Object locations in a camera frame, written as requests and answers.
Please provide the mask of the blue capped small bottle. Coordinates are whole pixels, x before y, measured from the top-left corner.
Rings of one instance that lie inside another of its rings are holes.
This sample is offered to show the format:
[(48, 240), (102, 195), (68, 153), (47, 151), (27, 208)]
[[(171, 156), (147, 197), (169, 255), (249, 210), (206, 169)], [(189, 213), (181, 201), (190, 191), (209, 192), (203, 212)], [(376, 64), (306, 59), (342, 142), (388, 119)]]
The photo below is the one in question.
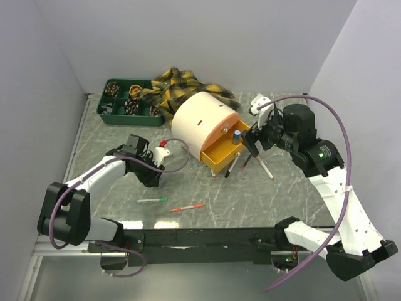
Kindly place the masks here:
[(232, 136), (232, 143), (234, 145), (239, 145), (241, 142), (241, 131), (240, 130), (235, 130), (233, 132), (233, 136)]

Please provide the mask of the red translucent pen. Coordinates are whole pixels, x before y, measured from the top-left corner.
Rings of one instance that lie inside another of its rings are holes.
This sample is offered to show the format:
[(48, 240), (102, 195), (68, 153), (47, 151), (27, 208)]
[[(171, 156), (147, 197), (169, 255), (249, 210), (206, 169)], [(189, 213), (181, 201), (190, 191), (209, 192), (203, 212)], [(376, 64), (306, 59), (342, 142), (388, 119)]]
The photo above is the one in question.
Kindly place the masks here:
[(248, 165), (248, 163), (249, 163), (249, 161), (250, 161), (251, 158), (252, 158), (252, 155), (251, 155), (251, 154), (248, 155), (247, 159), (245, 160), (244, 164), (243, 164), (242, 167), (241, 167), (241, 172), (243, 172), (243, 171), (245, 170), (245, 168), (246, 168), (246, 166)]

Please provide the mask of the round cream drawer organizer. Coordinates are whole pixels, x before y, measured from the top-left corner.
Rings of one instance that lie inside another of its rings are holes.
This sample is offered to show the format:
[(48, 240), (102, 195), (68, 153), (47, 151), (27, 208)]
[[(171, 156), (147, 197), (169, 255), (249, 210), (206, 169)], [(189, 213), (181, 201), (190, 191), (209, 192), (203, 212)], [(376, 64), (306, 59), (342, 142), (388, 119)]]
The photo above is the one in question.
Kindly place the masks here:
[(207, 92), (197, 92), (176, 111), (172, 123), (172, 136), (184, 140), (189, 152), (203, 162), (213, 173), (229, 165), (245, 150), (233, 144), (234, 132), (250, 129), (238, 112), (223, 104)]

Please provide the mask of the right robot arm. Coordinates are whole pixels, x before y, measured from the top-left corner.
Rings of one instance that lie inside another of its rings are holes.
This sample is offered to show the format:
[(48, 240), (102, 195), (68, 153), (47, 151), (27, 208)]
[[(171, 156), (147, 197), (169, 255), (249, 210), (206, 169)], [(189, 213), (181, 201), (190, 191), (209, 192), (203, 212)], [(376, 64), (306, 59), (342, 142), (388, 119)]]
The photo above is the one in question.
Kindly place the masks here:
[(398, 252), (374, 227), (353, 188), (346, 184), (347, 170), (336, 146), (317, 136), (315, 114), (307, 105), (292, 104), (279, 110), (261, 102), (250, 106), (257, 116), (241, 136), (253, 157), (256, 143), (264, 150), (278, 147), (291, 156), (295, 166), (322, 197), (338, 225), (334, 235), (310, 227), (298, 218), (286, 218), (275, 226), (274, 241), (282, 250), (303, 247), (326, 260), (330, 270), (348, 281)]

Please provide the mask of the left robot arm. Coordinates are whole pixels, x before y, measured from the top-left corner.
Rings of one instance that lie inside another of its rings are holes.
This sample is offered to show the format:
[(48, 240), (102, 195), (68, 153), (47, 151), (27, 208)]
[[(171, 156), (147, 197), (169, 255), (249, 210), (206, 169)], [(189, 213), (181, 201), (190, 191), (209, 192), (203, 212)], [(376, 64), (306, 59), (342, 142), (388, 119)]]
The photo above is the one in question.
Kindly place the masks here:
[(117, 179), (136, 175), (145, 187), (158, 187), (163, 161), (170, 156), (165, 143), (148, 149), (147, 139), (130, 135), (125, 144), (111, 149), (101, 161), (66, 183), (53, 182), (46, 190), (37, 230), (41, 235), (77, 246), (84, 241), (103, 241), (112, 252), (125, 244), (123, 225), (106, 218), (91, 217), (91, 202)]

